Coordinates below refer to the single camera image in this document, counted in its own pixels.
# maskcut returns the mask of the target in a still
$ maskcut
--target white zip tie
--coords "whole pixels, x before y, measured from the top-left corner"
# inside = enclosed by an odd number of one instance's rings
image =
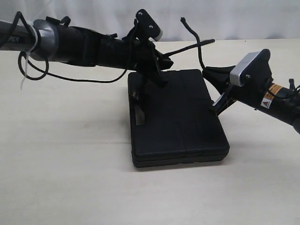
[[[31,26],[31,29],[32,29],[33,32],[34,32],[36,41],[35,41],[33,47],[32,47],[31,49],[29,49],[29,50],[26,52],[25,76],[24,76],[24,78],[23,78],[22,81],[21,81],[21,90],[22,90],[22,88],[23,88],[23,83],[24,83],[24,81],[25,81],[26,78],[27,78],[27,69],[28,69],[28,59],[29,59],[29,56],[30,56],[31,52],[32,52],[32,51],[36,48],[36,46],[38,45],[38,33],[37,33],[36,29],[35,29],[33,26]]]

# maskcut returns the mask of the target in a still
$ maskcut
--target orange warning sticker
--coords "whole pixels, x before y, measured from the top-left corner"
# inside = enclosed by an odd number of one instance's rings
[[[282,88],[283,88],[282,86],[280,86],[278,84],[275,84],[275,83],[272,83],[269,90],[270,90],[271,93],[276,95]],[[274,99],[274,96],[272,96],[269,92],[266,92],[266,94],[264,95],[264,97],[262,99],[261,106],[269,109],[273,99]]]

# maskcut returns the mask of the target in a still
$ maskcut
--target white backdrop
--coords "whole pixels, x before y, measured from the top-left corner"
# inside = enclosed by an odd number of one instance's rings
[[[46,15],[98,32],[127,34],[136,12],[144,8],[164,31],[162,41],[194,40],[185,17],[201,39],[300,38],[300,0],[0,0],[0,19],[16,11],[33,20]]]

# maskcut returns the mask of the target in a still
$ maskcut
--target white table surface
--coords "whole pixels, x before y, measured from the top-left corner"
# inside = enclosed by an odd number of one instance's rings
[[[157,47],[165,53],[187,44]],[[300,40],[217,41],[203,48],[203,60],[230,66],[263,48],[271,50],[276,83],[300,83]],[[26,80],[21,91],[17,55],[0,52],[1,225],[300,224],[300,136],[291,126],[235,103],[220,115],[231,145],[222,163],[138,170],[127,77],[96,84],[48,76]],[[199,68],[196,49],[172,59],[172,69]],[[109,80],[122,72],[50,66],[74,78]]]

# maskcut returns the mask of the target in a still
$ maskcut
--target black plastic case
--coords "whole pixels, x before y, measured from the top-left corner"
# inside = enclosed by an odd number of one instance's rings
[[[132,159],[135,167],[223,160],[229,143],[219,118],[209,110],[209,92],[198,69],[167,71],[161,89],[148,82],[142,116],[132,94],[140,87],[139,73],[128,75]]]

